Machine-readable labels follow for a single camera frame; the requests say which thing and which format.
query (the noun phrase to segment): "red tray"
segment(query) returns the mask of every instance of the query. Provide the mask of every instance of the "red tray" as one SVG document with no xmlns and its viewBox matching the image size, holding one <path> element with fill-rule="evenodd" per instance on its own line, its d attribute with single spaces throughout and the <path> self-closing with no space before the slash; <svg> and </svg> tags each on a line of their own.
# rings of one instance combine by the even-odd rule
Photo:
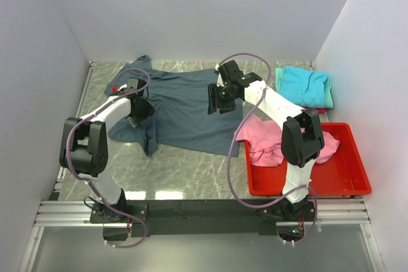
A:
<svg viewBox="0 0 408 272">
<path fill-rule="evenodd" d="M 325 163 L 315 164 L 310 185 L 319 196 L 357 196 L 371 193 L 370 182 L 348 124 L 322 123 L 322 130 L 340 141 L 336 153 Z M 249 192 L 253 196 L 279 196 L 285 184 L 287 162 L 277 167 L 251 164 L 245 140 Z"/>
</svg>

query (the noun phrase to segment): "clothing pile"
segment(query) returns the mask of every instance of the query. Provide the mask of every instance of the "clothing pile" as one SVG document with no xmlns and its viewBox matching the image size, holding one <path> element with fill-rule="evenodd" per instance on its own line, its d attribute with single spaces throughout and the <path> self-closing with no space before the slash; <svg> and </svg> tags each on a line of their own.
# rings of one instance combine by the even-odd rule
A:
<svg viewBox="0 0 408 272">
<path fill-rule="evenodd" d="M 276 91 L 298 106 L 324 113 L 333 108 L 332 81 L 328 73 L 293 66 L 275 69 Z"/>
<path fill-rule="evenodd" d="M 340 142 L 330 133 L 323 131 L 324 148 L 316 159 L 318 164 L 329 160 L 336 153 Z M 281 151 L 282 130 L 273 120 L 262 121 L 252 114 L 237 135 L 237 140 L 247 140 L 251 164 L 255 166 L 276 167 L 284 159 Z"/>
</svg>

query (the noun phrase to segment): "marble surface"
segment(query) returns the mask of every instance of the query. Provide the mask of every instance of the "marble surface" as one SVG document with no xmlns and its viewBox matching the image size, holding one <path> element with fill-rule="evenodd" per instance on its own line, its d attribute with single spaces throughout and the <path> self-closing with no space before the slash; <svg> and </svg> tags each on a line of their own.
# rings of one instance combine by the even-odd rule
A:
<svg viewBox="0 0 408 272">
<path fill-rule="evenodd" d="M 251 71 L 262 78 L 267 76 L 267 68 L 260 61 L 237 60 L 244 73 Z M 84 98 L 81 115 L 85 115 L 106 101 L 103 91 L 107 83 L 126 62 L 95 63 Z M 194 71 L 213 69 L 217 62 L 210 61 L 153 61 L 153 69 L 164 71 Z M 286 65 L 312 69 L 309 61 L 269 62 L 273 76 L 270 82 L 275 87 L 274 68 Z M 252 105 L 244 105 L 246 114 Z M 257 111 L 263 120 L 265 114 Z M 321 121 L 327 121 L 321 115 Z M 203 152 L 184 150 L 159 145 L 152 157 L 147 157 L 138 143 L 122 143 L 108 140 L 109 161 L 105 171 L 109 171 L 116 183 L 126 192 L 128 199 L 229 199 L 232 198 L 226 179 L 226 157 Z M 231 177 L 237 194 L 242 198 L 252 198 L 247 185 L 245 149 L 240 146 L 238 157 L 231 160 Z M 59 200 L 82 200 L 92 192 L 83 182 L 66 172 Z"/>
</svg>

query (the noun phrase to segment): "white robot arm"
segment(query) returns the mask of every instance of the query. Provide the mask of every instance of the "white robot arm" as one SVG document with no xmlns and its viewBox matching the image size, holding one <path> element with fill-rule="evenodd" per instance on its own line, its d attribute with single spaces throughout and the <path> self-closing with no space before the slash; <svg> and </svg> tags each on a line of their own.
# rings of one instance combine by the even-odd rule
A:
<svg viewBox="0 0 408 272">
<path fill-rule="evenodd" d="M 108 162 L 107 132 L 120 120 L 127 118 L 137 124 L 154 113 L 153 107 L 143 98 L 143 91 L 130 94 L 118 99 L 118 96 L 132 93 L 146 84 L 141 79 L 130 78 L 127 85 L 123 85 L 110 96 L 99 108 L 81 118 L 69 118 L 65 121 L 62 134 L 59 163 L 68 168 L 66 151 L 70 150 L 71 161 L 75 173 L 85 183 L 92 182 L 97 193 L 109 205 L 120 211 L 126 211 L 124 191 L 115 183 L 112 176 L 104 171 Z M 70 148 L 66 148 L 67 138 L 73 126 L 83 118 L 90 117 L 90 121 L 80 125 L 75 131 Z M 88 139 L 86 145 L 79 144 L 78 140 Z"/>
<path fill-rule="evenodd" d="M 282 153 L 288 161 L 286 183 L 282 193 L 295 187 L 309 186 L 310 174 L 320 150 L 324 147 L 323 132 L 316 110 L 304 110 L 271 89 L 255 73 L 244 75 L 235 61 L 215 69 L 219 74 L 217 84 L 208 86 L 208 113 L 235 109 L 235 99 L 258 104 L 265 91 L 265 98 L 258 108 L 273 119 L 282 129 Z M 286 197 L 291 206 L 307 201 L 307 189 L 298 189 Z"/>
</svg>

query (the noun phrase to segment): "folded clothes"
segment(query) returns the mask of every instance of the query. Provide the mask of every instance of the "folded clothes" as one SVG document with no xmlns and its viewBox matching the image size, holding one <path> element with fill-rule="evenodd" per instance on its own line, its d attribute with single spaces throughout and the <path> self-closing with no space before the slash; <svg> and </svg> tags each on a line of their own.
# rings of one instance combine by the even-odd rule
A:
<svg viewBox="0 0 408 272">
<path fill-rule="evenodd" d="M 144 69 L 150 75 L 147 101 L 155 113 L 136 127 L 126 119 L 120 120 L 110 129 L 110 138 L 138 142 L 146 155 L 152 155 L 158 143 L 228 155 L 234 131 L 242 120 L 242 102 L 237 100 L 235 111 L 207 115 L 207 85 L 217 81 L 213 69 L 186 73 L 159 71 L 152 69 L 147 55 L 126 64 L 121 71 L 128 68 Z M 125 84 L 130 77 L 146 80 L 146 76 L 138 71 L 127 71 L 116 80 L 116 86 Z M 113 81 L 105 89 L 107 96 L 112 93 L 112 86 Z M 238 149 L 239 143 L 236 143 L 233 156 L 238 155 Z"/>
<path fill-rule="evenodd" d="M 275 84 L 278 94 L 299 106 L 333 108 L 332 81 L 328 73 L 292 66 L 276 67 Z"/>
<path fill-rule="evenodd" d="M 340 145 L 340 142 L 328 132 L 323 131 L 323 137 L 324 148 L 316 159 L 318 164 L 328 161 Z M 251 115 L 239 131 L 237 140 L 249 141 L 252 165 L 275 167 L 284 159 L 281 151 L 282 130 L 273 120 L 262 121 L 257 116 Z"/>
</svg>

